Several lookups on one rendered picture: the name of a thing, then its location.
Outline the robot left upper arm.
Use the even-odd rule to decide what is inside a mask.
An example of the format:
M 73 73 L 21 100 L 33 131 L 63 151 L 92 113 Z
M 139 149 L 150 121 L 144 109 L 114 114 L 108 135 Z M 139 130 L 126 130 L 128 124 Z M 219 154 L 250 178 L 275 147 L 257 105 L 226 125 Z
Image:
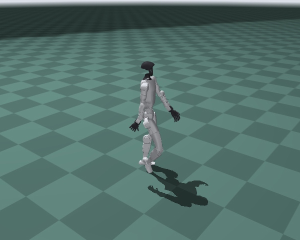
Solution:
M 159 97 L 163 97 L 164 95 L 165 95 L 165 92 L 163 91 L 163 90 L 160 90 L 160 87 L 159 87 L 159 85 L 158 85 L 158 83 L 157 83 L 157 79 L 155 78 L 155 76 L 151 76 L 151 77 L 153 77 L 154 78 L 154 80 L 155 80 L 155 84 L 156 84 L 156 94 L 159 96 Z

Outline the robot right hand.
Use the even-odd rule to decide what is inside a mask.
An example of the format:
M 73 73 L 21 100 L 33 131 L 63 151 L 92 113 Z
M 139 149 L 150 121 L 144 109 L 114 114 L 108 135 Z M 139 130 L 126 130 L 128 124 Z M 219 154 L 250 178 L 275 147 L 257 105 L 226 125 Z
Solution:
M 137 119 L 136 119 L 137 120 Z M 133 129 L 134 130 L 134 132 L 136 131 L 136 129 L 137 129 L 137 131 L 139 131 L 139 124 L 141 123 L 141 121 L 140 121 L 140 123 L 138 124 L 138 123 L 136 123 L 136 120 L 134 121 L 134 123 L 129 127 L 129 128 L 131 128 L 131 130 Z M 132 131 L 133 131 L 132 130 Z

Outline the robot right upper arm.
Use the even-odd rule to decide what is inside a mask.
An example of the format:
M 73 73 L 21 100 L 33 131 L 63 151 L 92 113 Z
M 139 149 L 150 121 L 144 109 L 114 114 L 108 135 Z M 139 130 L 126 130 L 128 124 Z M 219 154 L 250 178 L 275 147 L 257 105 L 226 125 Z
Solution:
M 146 102 L 147 98 L 147 92 L 149 90 L 149 84 L 147 82 L 144 82 L 140 86 L 140 104 L 144 103 L 144 109 L 148 107 L 148 103 Z

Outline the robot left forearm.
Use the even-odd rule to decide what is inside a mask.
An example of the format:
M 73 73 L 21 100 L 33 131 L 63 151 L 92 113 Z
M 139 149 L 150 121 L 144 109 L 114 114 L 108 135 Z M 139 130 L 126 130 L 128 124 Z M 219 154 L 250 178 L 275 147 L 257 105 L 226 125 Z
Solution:
M 164 104 L 164 107 L 165 107 L 168 111 L 172 110 L 172 109 L 170 108 L 171 105 L 170 105 L 170 103 L 167 101 L 165 94 L 164 94 L 164 96 L 162 96 L 162 97 L 160 98 L 160 100 L 162 101 L 162 103 Z

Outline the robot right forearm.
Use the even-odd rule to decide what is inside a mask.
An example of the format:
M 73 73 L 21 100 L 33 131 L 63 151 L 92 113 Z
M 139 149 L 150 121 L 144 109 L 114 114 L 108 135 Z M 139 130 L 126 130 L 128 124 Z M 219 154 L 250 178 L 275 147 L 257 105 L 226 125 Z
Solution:
M 144 103 L 141 103 L 140 106 L 139 106 L 139 109 L 138 109 L 138 111 L 139 111 L 138 115 L 139 116 L 138 116 L 137 120 L 135 121 L 137 124 L 139 124 L 140 121 L 142 121 L 143 118 L 144 118 L 144 113 L 145 113 L 144 107 L 145 107 Z

